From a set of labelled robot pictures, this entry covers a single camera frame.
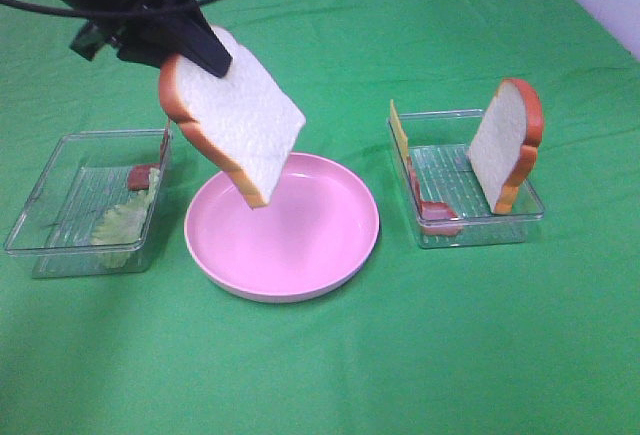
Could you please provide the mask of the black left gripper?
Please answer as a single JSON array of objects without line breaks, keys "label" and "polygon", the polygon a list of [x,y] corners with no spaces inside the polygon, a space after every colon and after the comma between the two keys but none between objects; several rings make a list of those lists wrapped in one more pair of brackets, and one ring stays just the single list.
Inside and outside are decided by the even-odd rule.
[{"label": "black left gripper", "polygon": [[159,68],[180,54],[217,78],[233,60],[204,18],[196,0],[99,0],[99,10],[112,12],[99,22],[114,26],[110,46],[124,61]]}]

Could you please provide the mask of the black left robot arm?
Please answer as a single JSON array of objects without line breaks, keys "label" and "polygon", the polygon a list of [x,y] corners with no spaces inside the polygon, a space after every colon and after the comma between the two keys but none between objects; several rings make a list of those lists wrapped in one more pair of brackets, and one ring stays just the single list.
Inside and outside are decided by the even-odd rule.
[{"label": "black left robot arm", "polygon": [[111,45],[119,59],[156,68],[174,54],[218,78],[224,77],[231,65],[231,55],[200,10],[219,0],[61,1],[66,4],[63,8],[1,0],[10,8],[85,20],[70,47],[87,60]]}]

